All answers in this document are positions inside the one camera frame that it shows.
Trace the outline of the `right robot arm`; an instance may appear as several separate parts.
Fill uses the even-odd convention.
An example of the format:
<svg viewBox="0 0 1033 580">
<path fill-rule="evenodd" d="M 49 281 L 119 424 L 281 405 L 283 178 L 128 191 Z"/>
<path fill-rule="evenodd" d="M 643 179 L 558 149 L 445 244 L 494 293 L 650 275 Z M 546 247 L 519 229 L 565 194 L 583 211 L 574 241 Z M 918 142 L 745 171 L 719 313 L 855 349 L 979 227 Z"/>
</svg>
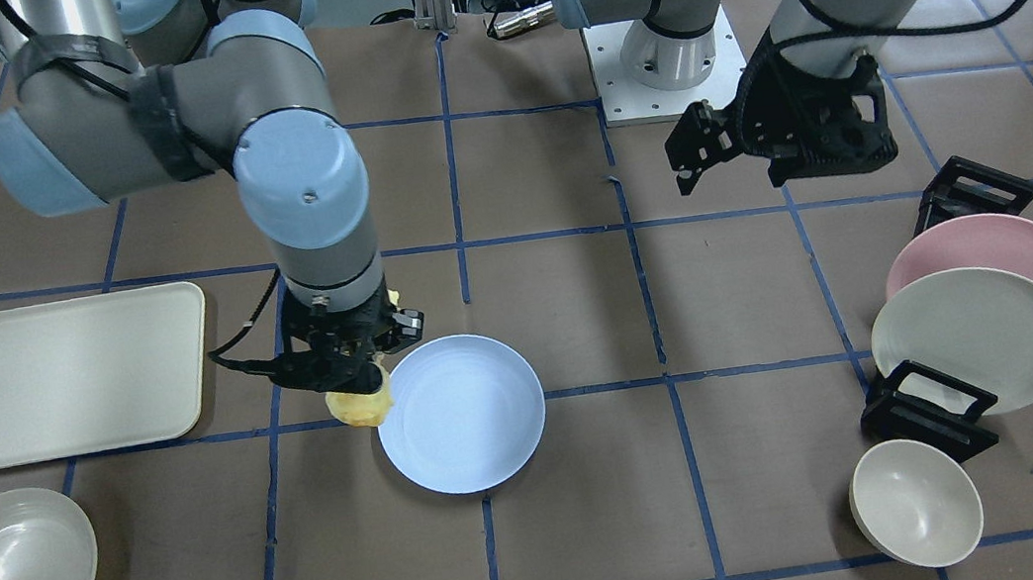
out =
<svg viewBox="0 0 1033 580">
<path fill-rule="evenodd" d="M 287 286 L 281 352 L 213 362 L 375 394 L 422 339 L 385 287 L 367 167 L 304 28 L 316 0 L 0 0 L 0 181 L 46 217 L 226 172 Z"/>
</svg>

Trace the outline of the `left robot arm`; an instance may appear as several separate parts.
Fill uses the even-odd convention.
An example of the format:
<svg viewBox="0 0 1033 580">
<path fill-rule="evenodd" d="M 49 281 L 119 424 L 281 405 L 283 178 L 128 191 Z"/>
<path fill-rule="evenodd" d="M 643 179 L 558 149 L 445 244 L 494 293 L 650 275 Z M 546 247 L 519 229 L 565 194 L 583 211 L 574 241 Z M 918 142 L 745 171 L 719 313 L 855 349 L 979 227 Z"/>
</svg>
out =
<svg viewBox="0 0 1033 580">
<path fill-rule="evenodd" d="M 994 17 L 950 26 L 906 26 L 917 0 L 782 0 L 735 85 L 717 109 L 690 103 L 664 152 L 678 191 L 689 195 L 707 170 L 739 155 L 764 157 L 773 186 L 808 177 L 873 173 L 893 163 L 877 54 L 885 40 L 988 30 L 1029 0 Z M 627 22 L 623 59 L 646 86 L 667 91 L 705 79 L 698 58 L 714 37 L 722 0 L 551 0 L 566 29 Z"/>
</svg>

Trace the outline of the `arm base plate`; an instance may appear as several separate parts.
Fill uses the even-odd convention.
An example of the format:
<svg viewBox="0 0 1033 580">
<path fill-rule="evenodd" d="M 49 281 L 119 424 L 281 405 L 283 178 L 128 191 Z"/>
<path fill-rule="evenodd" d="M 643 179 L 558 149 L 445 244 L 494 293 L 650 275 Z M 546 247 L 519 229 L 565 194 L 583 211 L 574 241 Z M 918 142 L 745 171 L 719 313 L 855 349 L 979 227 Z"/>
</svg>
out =
<svg viewBox="0 0 1033 580">
<path fill-rule="evenodd" d="M 674 121 L 698 101 L 725 108 L 746 68 L 722 10 L 693 40 L 662 38 L 640 21 L 593 26 L 583 40 L 611 127 Z"/>
</svg>

